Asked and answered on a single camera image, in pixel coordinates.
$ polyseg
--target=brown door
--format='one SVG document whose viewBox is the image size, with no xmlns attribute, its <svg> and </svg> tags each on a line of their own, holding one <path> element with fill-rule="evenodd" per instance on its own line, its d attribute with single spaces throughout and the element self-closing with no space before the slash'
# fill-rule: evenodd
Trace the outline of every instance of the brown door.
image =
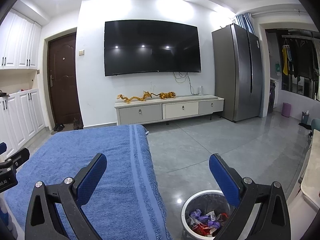
<svg viewBox="0 0 320 240">
<path fill-rule="evenodd" d="M 49 42 L 48 83 L 55 123 L 80 119 L 76 83 L 76 33 Z"/>
</svg>

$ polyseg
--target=shoe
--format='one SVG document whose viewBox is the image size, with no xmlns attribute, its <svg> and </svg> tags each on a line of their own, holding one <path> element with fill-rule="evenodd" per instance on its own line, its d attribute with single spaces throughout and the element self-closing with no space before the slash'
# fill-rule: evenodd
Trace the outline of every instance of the shoe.
<svg viewBox="0 0 320 240">
<path fill-rule="evenodd" d="M 73 120 L 73 130 L 79 130 L 79 121 L 76 118 Z"/>
<path fill-rule="evenodd" d="M 59 124 L 58 127 L 57 127 L 57 132 L 61 132 L 63 130 L 63 128 L 65 128 L 63 123 Z"/>
<path fill-rule="evenodd" d="M 57 128 L 58 128 L 58 124 L 56 124 L 56 126 L 53 128 L 53 130 L 56 132 L 57 131 Z"/>
<path fill-rule="evenodd" d="M 83 122 L 82 122 L 82 118 L 80 118 L 79 122 L 78 122 L 78 125 L 79 125 L 79 129 L 83 129 Z"/>
</svg>

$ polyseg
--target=refrigerator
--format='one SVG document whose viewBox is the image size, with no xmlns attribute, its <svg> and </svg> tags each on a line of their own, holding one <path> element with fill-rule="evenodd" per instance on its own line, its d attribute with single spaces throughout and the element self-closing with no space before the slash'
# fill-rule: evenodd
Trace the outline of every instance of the refrigerator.
<svg viewBox="0 0 320 240">
<path fill-rule="evenodd" d="M 262 60 L 259 38 L 231 24 L 212 32 L 215 95 L 224 98 L 222 117 L 237 122 L 260 114 Z"/>
</svg>

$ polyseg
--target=pink trash bin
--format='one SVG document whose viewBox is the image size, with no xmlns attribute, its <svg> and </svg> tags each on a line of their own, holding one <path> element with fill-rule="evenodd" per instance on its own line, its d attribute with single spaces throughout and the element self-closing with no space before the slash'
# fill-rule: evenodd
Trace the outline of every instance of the pink trash bin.
<svg viewBox="0 0 320 240">
<path fill-rule="evenodd" d="M 281 114 L 285 117 L 290 117 L 290 112 L 291 112 L 291 105 L 288 103 L 283 103 Z"/>
</svg>

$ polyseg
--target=garbage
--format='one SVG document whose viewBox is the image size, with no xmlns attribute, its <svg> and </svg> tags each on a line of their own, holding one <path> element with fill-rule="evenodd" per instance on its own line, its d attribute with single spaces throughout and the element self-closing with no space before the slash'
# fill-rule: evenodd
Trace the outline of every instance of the garbage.
<svg viewBox="0 0 320 240">
<path fill-rule="evenodd" d="M 188 226 L 191 230 L 198 235 L 207 237 L 216 236 L 228 220 L 228 215 L 226 213 L 221 213 L 216 216 L 214 211 L 201 216 L 200 209 L 192 211 L 189 216 Z"/>
</svg>

